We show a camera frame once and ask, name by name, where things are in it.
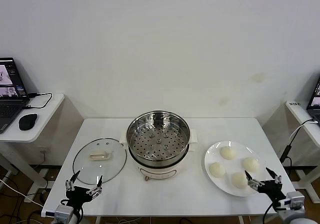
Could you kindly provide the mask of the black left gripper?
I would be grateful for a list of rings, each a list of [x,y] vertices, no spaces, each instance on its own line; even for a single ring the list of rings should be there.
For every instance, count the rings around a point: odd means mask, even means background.
[[[65,181],[66,197],[68,199],[66,205],[77,211],[83,207],[84,203],[91,202],[92,199],[95,199],[101,194],[103,179],[102,175],[98,177],[96,187],[92,189],[79,186],[74,187],[74,182],[76,181],[79,173],[80,170],[74,173],[70,179]]]

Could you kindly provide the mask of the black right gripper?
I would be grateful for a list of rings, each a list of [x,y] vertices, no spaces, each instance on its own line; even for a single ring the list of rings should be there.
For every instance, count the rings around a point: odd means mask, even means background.
[[[265,168],[268,174],[271,176],[271,180],[258,181],[245,170],[245,176],[247,184],[253,190],[260,194],[266,194],[274,206],[280,206],[280,201],[284,200],[286,196],[282,192],[282,176],[277,175],[273,170],[268,167]]]

